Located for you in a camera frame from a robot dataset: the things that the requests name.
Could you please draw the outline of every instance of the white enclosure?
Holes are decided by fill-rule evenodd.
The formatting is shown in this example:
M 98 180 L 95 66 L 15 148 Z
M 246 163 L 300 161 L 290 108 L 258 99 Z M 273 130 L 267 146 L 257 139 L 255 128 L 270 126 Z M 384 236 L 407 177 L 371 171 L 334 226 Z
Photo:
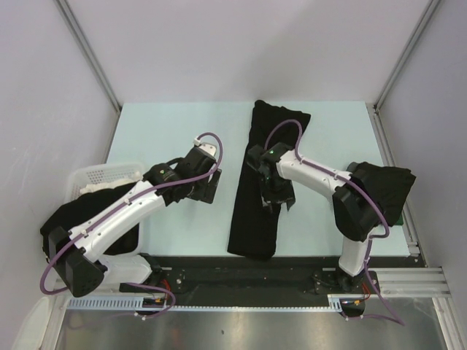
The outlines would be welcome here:
M 39 228 L 101 163 L 117 115 L 52 1 L 0 4 L 0 348 L 40 299 Z
M 428 0 L 71 0 L 120 103 L 375 102 Z
M 107 160 L 119 106 L 257 98 L 375 105 L 434 2 L 3 1 L 0 349 L 11 349 L 42 298 L 39 229 L 63 203 L 68 175 Z M 467 322 L 467 4 L 443 2 L 378 112 L 397 165 L 418 176 L 410 201 L 424 253 L 444 268 Z
M 382 107 L 394 158 L 418 175 L 409 199 L 422 248 L 467 324 L 467 3 L 446 1 Z

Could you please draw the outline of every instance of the black base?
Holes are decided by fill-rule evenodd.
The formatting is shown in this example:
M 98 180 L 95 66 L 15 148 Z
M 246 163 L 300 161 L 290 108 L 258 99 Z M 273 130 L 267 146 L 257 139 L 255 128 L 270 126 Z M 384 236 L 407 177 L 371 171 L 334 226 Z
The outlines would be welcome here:
M 374 284 L 375 287 L 379 290 L 379 282 L 377 273 L 370 271 L 371 281 L 368 280 L 365 274 L 363 278 L 355 284 L 351 290 L 344 290 L 337 281 L 337 272 L 336 271 L 324 271 L 324 270 L 315 270 L 312 274 L 312 280 L 314 282 L 312 292 L 315 292 L 318 295 L 328 295 L 328 294 L 365 294 L 363 291 L 363 283 L 372 291 L 371 285 Z

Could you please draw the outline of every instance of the black pants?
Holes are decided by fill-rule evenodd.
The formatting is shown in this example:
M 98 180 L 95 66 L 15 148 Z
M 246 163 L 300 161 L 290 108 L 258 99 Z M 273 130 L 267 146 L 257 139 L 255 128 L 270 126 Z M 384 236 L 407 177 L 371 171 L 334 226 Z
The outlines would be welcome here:
M 264 147 L 268 135 L 280 122 L 295 119 L 305 131 L 311 115 L 256 101 L 253 108 L 247 151 L 256 144 Z M 294 146 L 298 137 L 295 124 L 287 124 L 276 131 L 269 146 L 284 142 Z M 245 162 L 242 165 L 239 186 L 231 223 L 227 251 L 260 260 L 271 258 L 276 252 L 277 221 L 280 205 L 272 206 L 272 213 L 263 208 L 258 174 Z

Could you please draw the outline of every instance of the laundry basket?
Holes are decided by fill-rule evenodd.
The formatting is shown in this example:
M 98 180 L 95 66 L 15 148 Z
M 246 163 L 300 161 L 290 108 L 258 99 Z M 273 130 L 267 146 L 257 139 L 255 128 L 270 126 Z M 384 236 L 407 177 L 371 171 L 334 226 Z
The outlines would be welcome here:
M 100 184 L 102 182 L 113 182 L 120 179 L 132 179 L 135 173 L 139 172 L 141 175 L 144 174 L 144 166 L 141 163 L 117 163 L 117 164 L 100 164 L 98 166 L 88 166 L 87 168 L 81 168 L 72 173 L 68 178 L 68 184 L 66 187 L 65 203 L 73 201 L 80 196 L 80 190 L 88 184 Z M 143 232 L 143 222 L 139 224 L 139 239 L 138 247 L 130 253 L 121 254 L 124 256 L 127 254 L 134 255 L 135 252 L 141 251 L 142 238 L 141 232 Z

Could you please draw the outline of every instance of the light blue table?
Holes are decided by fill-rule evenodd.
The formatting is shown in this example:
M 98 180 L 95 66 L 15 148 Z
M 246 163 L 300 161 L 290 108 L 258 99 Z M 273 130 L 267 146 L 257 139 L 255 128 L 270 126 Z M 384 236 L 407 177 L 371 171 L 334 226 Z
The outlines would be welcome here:
M 301 142 L 306 157 L 343 170 L 351 162 L 382 165 L 363 102 L 269 103 L 312 115 Z M 253 102 L 125 104 L 108 163 L 138 160 L 149 169 L 185 156 L 193 138 L 204 131 L 216 133 L 225 149 L 215 202 L 184 200 L 146 219 L 142 223 L 145 252 L 234 256 L 226 249 L 252 108 Z M 342 234 L 334 224 L 330 202 L 299 184 L 294 187 L 295 206 L 280 214 L 276 256 L 340 255 Z M 409 255 L 402 227 L 393 227 L 389 238 L 375 240 L 372 255 Z

